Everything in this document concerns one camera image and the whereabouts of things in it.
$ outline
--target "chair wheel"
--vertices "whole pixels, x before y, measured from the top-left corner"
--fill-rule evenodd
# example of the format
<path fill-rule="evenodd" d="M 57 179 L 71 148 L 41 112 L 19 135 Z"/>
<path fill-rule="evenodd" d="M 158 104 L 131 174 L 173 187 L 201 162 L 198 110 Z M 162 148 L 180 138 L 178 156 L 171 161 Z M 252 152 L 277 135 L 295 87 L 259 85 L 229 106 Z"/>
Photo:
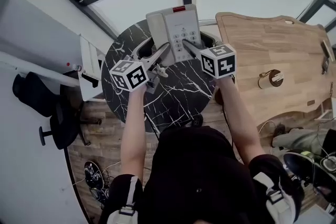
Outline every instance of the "chair wheel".
<path fill-rule="evenodd" d="M 203 116 L 201 114 L 194 116 L 193 120 L 191 121 L 192 127 L 201 127 L 202 124 L 203 124 Z"/>

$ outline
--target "white pipe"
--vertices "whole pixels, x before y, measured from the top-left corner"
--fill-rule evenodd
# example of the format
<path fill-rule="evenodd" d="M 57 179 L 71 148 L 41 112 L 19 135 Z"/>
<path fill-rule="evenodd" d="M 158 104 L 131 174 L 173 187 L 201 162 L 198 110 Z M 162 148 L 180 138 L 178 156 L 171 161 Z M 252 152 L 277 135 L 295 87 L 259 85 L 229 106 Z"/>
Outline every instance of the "white pipe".
<path fill-rule="evenodd" d="M 6 54 L 0 51 L 0 62 L 4 64 L 18 68 L 23 73 L 33 72 L 42 77 L 53 79 L 58 81 L 60 84 L 70 87 L 79 86 L 79 80 L 71 77 L 64 76 L 63 74 L 57 73 L 55 71 L 40 67 L 34 63 L 27 62 L 16 58 L 10 54 Z"/>

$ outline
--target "backpack strap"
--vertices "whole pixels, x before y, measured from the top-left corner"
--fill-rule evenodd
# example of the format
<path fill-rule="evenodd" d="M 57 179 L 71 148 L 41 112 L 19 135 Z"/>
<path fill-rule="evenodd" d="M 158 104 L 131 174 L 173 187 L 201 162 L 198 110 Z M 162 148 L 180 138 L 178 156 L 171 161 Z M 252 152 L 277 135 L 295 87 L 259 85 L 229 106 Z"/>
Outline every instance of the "backpack strap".
<path fill-rule="evenodd" d="M 138 224 L 138 212 L 134 210 L 133 197 L 138 177 L 131 178 L 130 190 L 127 196 L 126 205 L 120 210 L 114 211 L 107 221 L 107 224 Z"/>
<path fill-rule="evenodd" d="M 274 182 L 266 174 L 260 172 L 254 180 L 267 187 L 266 208 L 276 224 L 292 224 L 295 220 L 295 203 L 291 196 L 282 189 L 280 181 L 280 190 L 274 190 Z"/>

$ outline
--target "office chair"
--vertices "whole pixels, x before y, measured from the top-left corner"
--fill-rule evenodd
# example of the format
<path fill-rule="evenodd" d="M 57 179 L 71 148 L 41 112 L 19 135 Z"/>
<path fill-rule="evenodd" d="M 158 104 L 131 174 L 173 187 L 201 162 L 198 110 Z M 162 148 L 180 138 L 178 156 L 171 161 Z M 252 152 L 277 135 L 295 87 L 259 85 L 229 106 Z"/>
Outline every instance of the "office chair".
<path fill-rule="evenodd" d="M 50 131 L 43 132 L 39 128 L 42 146 L 45 137 L 52 135 L 56 147 L 61 150 L 68 147 L 79 134 L 85 146 L 90 145 L 86 141 L 80 124 L 101 124 L 101 120 L 81 121 L 80 115 L 84 102 L 78 110 L 75 110 L 65 96 L 52 93 L 35 74 L 30 72 L 25 78 L 19 74 L 13 83 L 13 93 L 19 100 L 36 110 L 45 117 L 50 118 Z"/>

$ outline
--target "black shirt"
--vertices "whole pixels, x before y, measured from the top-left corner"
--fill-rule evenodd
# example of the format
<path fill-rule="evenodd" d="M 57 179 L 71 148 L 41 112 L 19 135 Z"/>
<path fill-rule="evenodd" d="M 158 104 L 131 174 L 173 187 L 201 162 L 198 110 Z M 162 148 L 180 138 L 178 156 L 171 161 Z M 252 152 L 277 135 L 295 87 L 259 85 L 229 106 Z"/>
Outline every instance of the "black shirt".
<path fill-rule="evenodd" d="M 144 191 L 138 180 L 133 202 L 138 223 L 274 223 L 266 203 L 266 187 L 253 180 L 268 175 L 278 189 L 293 196 L 297 216 L 298 191 L 278 158 L 255 157 L 248 167 L 238 162 L 229 141 L 208 126 L 165 130 L 153 157 L 152 173 Z M 130 178 L 121 175 L 111 184 L 100 223 L 125 206 Z"/>

